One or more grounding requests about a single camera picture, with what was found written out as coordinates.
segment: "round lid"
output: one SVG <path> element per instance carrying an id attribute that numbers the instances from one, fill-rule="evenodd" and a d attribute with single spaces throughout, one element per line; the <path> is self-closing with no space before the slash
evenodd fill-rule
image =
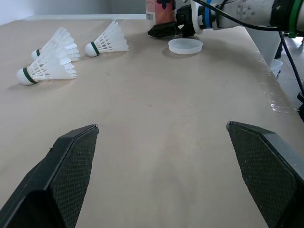
<path id="1" fill-rule="evenodd" d="M 169 41 L 169 50 L 182 55 L 189 55 L 201 51 L 203 43 L 197 39 L 179 38 Z"/>

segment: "white wall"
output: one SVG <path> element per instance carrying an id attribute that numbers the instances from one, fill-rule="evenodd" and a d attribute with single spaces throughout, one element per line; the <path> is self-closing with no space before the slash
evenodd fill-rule
<path id="1" fill-rule="evenodd" d="M 111 0 L 33 0 L 35 15 L 110 14 Z"/>
<path id="2" fill-rule="evenodd" d="M 145 0 L 110 0 L 112 5 L 112 14 L 137 14 L 146 13 Z M 176 9 L 190 2 L 183 3 L 182 0 L 176 0 Z"/>
<path id="3" fill-rule="evenodd" d="M 32 15 L 111 14 L 112 0 L 0 0 L 0 25 Z"/>
<path id="4" fill-rule="evenodd" d="M 0 25 L 34 15 L 34 0 L 0 0 Z"/>

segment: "beige tabletop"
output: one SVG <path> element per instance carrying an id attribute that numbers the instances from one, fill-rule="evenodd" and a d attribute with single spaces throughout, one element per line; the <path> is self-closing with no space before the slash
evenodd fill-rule
<path id="1" fill-rule="evenodd" d="M 110 21 L 17 21 L 0 27 L 0 207 L 59 136 L 98 124 L 78 228 L 266 228 L 227 121 L 258 125 L 303 152 L 304 124 L 244 28 L 196 36 L 179 56 L 119 21 L 128 53 L 89 58 Z M 23 86 L 16 72 L 63 26 L 81 52 L 73 81 Z"/>

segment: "tile floor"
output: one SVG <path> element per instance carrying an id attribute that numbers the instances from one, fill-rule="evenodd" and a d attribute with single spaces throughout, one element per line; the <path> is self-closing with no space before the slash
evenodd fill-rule
<path id="1" fill-rule="evenodd" d="M 297 70 L 303 82 L 304 81 L 304 51 L 303 51 L 304 47 L 301 44 L 302 39 L 303 39 L 302 37 L 297 37 L 295 39 L 285 38 L 289 51 L 294 59 L 294 63 L 297 67 Z M 296 98 L 296 96 L 300 92 L 300 88 L 296 81 L 293 69 L 291 67 L 291 64 L 289 63 L 288 57 L 284 49 L 282 51 L 282 58 L 278 60 L 283 62 L 283 66 L 281 68 L 281 73 L 277 77 L 277 80 L 279 81 L 282 89 L 289 97 L 292 107 L 297 109 L 302 104 Z"/>

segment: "black cable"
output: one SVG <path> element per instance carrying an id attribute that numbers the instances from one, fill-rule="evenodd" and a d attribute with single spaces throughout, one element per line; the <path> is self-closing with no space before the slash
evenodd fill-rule
<path id="1" fill-rule="evenodd" d="M 303 84 L 302 84 L 302 82 L 301 82 L 301 79 L 300 79 L 298 70 L 296 69 L 294 60 L 293 60 L 293 58 L 292 58 L 292 56 L 291 56 L 291 54 L 290 54 L 290 52 L 289 52 L 289 50 L 288 50 L 288 47 L 287 47 L 287 44 L 286 44 L 286 42 L 285 42 L 285 39 L 284 39 L 283 34 L 282 34 L 281 32 L 279 32 L 279 35 L 280 35 L 282 44 L 283 44 L 283 46 L 284 46 L 284 49 L 285 49 L 285 51 L 286 51 L 287 57 L 288 57 L 288 59 L 289 59 L 289 62 L 290 62 L 290 64 L 291 64 L 291 67 L 292 67 L 293 70 L 294 70 L 294 75 L 295 75 L 295 78 L 296 78 L 296 80 L 297 80 L 297 82 L 298 82 L 298 84 L 299 84 L 301 93 L 304 95 L 304 87 L 303 87 Z"/>
<path id="2" fill-rule="evenodd" d="M 209 8 L 210 10 L 213 10 L 214 12 L 216 13 L 219 13 L 221 14 L 223 17 L 237 23 L 237 24 L 240 24 L 242 26 L 245 26 L 245 27 L 248 27 L 248 28 L 251 28 L 251 29 L 255 29 L 255 30 L 260 30 L 260 31 L 272 31 L 272 32 L 277 32 L 277 31 L 284 31 L 283 29 L 281 28 L 268 28 L 268 27 L 261 27 L 261 26 L 255 26 L 255 25 L 250 25 L 250 24 L 247 24 L 247 23 L 244 23 L 236 18 L 234 18 L 233 16 L 225 13 L 224 11 L 214 7 L 214 6 L 211 6 L 209 5 L 208 3 L 205 3 L 204 1 L 201 1 L 201 0 L 193 0 L 194 2 L 197 2 L 198 4 L 202 5 L 202 6 L 205 6 L 207 8 Z"/>
<path id="3" fill-rule="evenodd" d="M 219 6 L 219 10 L 221 10 L 221 11 L 223 11 L 223 8 L 224 8 L 224 6 L 225 6 L 225 4 L 228 2 L 229 0 L 223 0 L 223 2 L 222 2 L 222 4 Z M 220 26 L 219 26 L 219 15 L 220 15 L 220 13 L 216 13 L 216 22 L 217 22 L 217 26 L 218 26 L 218 28 L 221 28 Z"/>

